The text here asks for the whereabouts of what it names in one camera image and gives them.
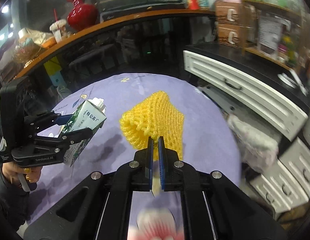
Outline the person left hand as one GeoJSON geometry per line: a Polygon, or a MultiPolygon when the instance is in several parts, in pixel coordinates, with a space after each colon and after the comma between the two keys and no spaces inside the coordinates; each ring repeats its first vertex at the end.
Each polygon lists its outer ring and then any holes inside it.
{"type": "Polygon", "coordinates": [[[4,163],[2,165],[2,174],[9,183],[19,186],[19,174],[25,175],[30,183],[37,183],[41,177],[42,166],[21,168],[15,162],[4,163]]]}

